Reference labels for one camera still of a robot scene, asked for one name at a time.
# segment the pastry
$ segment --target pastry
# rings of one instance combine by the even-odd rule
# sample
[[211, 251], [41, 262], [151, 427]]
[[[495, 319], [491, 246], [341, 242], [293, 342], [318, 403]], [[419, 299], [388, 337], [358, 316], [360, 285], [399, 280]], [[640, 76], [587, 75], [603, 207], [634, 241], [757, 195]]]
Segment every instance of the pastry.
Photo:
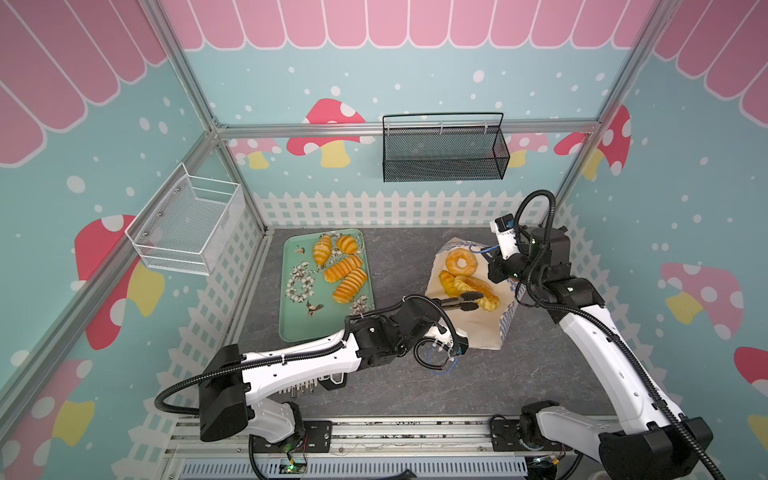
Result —
[[[464, 259], [466, 266], [459, 266], [458, 260]], [[451, 250], [448, 254], [448, 258], [445, 259], [445, 268], [452, 275], [472, 276], [472, 274], [478, 268], [478, 260], [475, 258], [475, 254], [465, 248], [457, 248]]]
[[456, 280], [453, 280], [453, 287], [459, 292], [480, 292], [483, 297], [478, 300], [478, 305], [483, 310], [492, 312], [496, 310], [501, 304], [501, 300], [493, 294], [491, 286], [479, 278], [473, 276], [457, 276]]
[[339, 237], [339, 239], [336, 241], [336, 248], [343, 251], [347, 255], [354, 255], [357, 253], [357, 242], [349, 235], [344, 235], [343, 237]]
[[362, 285], [368, 280], [368, 276], [359, 268], [355, 268], [346, 276], [343, 282], [333, 292], [333, 299], [337, 303], [349, 303], [355, 298]]
[[324, 266], [331, 257], [331, 237], [323, 235], [320, 240], [312, 247], [312, 255], [315, 257], [317, 266]]
[[345, 258], [344, 260], [341, 260], [340, 262], [331, 265], [328, 267], [328, 270], [326, 270], [325, 278], [326, 282], [328, 283], [334, 283], [338, 282], [349, 272], [354, 270], [355, 268], [360, 268], [362, 266], [362, 260], [357, 255], [350, 255], [349, 257]]
[[453, 286], [453, 281], [456, 280], [456, 277], [451, 275], [451, 273], [447, 270], [443, 270], [440, 272], [440, 284], [442, 285], [442, 288], [445, 290], [445, 293], [448, 294], [449, 298], [453, 298], [455, 296], [459, 296], [462, 294], [461, 291], [457, 290]]

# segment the donut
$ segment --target donut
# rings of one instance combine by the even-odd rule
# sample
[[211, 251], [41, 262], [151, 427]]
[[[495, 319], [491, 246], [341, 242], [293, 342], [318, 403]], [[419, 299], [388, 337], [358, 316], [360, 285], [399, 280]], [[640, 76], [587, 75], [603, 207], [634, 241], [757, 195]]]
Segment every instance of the donut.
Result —
[[[460, 267], [458, 265], [458, 259], [460, 258], [464, 259], [467, 263], [466, 266]], [[445, 268], [447, 268], [452, 275], [471, 276], [478, 268], [478, 261], [475, 258], [475, 255], [469, 250], [465, 248], [457, 248], [448, 254], [448, 258], [445, 259]]]

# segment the floral tray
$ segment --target floral tray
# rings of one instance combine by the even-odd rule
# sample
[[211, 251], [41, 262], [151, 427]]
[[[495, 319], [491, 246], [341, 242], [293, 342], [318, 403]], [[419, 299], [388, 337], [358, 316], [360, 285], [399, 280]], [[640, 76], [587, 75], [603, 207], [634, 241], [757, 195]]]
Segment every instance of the floral tray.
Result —
[[[323, 235], [331, 236], [331, 256], [319, 267], [312, 248]], [[325, 270], [348, 255], [336, 248], [336, 240], [350, 235], [357, 242], [357, 256], [368, 280], [351, 303], [337, 303], [333, 292], [342, 280], [327, 283]], [[362, 232], [356, 228], [331, 230], [291, 237], [283, 246], [283, 285], [280, 296], [280, 338], [286, 342], [303, 342], [336, 333], [344, 328], [344, 317], [351, 313], [373, 310], [373, 291], [366, 247]]]

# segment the white mesh basket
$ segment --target white mesh basket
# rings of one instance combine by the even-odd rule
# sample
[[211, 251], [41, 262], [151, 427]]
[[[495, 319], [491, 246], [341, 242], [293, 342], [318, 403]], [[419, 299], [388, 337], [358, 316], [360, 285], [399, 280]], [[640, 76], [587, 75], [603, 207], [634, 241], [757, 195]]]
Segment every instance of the white mesh basket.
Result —
[[210, 275], [244, 209], [239, 184], [179, 164], [125, 234], [149, 268]]

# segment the bird print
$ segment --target bird print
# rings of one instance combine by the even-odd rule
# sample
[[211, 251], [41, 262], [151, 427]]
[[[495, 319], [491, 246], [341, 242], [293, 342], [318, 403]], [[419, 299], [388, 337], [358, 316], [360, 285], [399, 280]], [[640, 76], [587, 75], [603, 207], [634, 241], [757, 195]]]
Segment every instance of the bird print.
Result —
[[321, 303], [321, 304], [319, 304], [319, 305], [312, 305], [312, 304], [310, 304], [309, 300], [307, 300], [307, 302], [306, 302], [306, 309], [307, 309], [308, 311], [307, 311], [306, 315], [307, 315], [307, 316], [309, 316], [309, 317], [311, 317], [312, 315], [314, 315], [314, 314], [315, 314], [315, 312], [316, 312], [317, 310], [320, 310], [320, 309], [321, 309], [321, 308], [323, 308], [324, 306], [325, 306], [325, 305], [323, 305], [322, 303]]

